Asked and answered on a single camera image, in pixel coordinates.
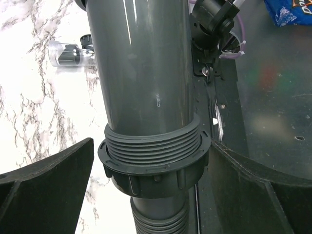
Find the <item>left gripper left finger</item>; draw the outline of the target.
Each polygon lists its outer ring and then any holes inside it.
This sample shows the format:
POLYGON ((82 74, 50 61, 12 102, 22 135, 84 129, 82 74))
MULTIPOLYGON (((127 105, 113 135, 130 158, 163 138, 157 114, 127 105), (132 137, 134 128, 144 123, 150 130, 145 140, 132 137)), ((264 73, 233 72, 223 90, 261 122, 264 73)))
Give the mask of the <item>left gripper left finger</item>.
POLYGON ((0 176, 2 234, 73 234, 94 161, 86 138, 0 176))

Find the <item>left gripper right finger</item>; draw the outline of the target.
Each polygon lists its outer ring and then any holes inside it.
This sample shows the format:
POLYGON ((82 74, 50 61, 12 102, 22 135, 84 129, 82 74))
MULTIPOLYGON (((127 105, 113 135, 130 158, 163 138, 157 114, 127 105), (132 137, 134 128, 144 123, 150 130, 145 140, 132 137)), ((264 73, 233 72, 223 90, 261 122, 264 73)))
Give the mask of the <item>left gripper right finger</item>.
POLYGON ((208 172, 225 234, 310 234, 312 181, 212 141, 208 172))

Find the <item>grey tee pipe fitting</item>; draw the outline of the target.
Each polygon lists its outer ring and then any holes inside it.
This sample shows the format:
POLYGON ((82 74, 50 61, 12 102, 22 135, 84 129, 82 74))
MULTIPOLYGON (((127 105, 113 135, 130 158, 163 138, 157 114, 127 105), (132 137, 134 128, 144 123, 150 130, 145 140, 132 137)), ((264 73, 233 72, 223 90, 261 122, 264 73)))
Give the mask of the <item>grey tee pipe fitting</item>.
POLYGON ((185 0, 79 0, 108 119, 98 154, 114 170, 182 166, 200 146, 185 0))

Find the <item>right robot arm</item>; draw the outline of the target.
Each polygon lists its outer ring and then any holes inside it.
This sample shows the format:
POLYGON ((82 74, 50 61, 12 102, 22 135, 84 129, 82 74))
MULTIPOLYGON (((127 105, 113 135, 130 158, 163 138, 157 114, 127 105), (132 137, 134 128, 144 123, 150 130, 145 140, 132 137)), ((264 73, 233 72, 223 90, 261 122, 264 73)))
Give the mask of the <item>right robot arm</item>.
POLYGON ((234 0, 196 1, 192 11, 195 19, 194 45, 200 50, 215 48, 233 28, 238 12, 239 6, 234 0))

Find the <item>blue snack bag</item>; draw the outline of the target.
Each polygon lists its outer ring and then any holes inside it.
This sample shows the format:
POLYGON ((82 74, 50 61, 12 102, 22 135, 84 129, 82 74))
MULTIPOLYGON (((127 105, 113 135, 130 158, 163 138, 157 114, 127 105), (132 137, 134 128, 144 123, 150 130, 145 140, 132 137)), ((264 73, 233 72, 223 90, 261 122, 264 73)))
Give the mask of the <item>blue snack bag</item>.
POLYGON ((275 26, 312 25, 312 0, 264 0, 275 26))

